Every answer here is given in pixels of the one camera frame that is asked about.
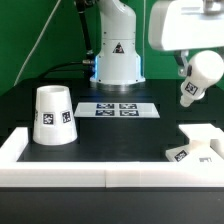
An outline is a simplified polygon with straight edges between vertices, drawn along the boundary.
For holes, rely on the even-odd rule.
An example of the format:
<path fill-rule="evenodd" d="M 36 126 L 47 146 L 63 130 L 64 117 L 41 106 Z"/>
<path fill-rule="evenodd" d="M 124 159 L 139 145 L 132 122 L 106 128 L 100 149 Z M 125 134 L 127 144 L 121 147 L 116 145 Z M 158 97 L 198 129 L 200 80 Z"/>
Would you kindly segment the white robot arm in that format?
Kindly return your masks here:
<path fill-rule="evenodd" d="M 92 61 L 90 83 L 125 91 L 145 82 L 142 57 L 136 52 L 136 14 L 120 0 L 74 0 Z M 101 18 L 101 50 L 91 47 L 85 10 L 96 5 Z M 188 52 L 224 47 L 224 0 L 157 0 L 149 17 L 148 42 L 157 51 L 174 53 L 178 72 L 187 75 Z"/>

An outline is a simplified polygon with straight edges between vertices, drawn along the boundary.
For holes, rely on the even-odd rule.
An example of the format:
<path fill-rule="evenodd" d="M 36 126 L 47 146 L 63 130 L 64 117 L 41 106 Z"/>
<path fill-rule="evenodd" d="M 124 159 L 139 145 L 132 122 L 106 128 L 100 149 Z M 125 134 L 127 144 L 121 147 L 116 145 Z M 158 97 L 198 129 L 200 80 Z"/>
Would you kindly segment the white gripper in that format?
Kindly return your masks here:
<path fill-rule="evenodd" d="M 151 9 L 148 41 L 153 49 L 175 51 L 178 75 L 191 75 L 191 49 L 224 46 L 224 0 L 158 0 Z"/>

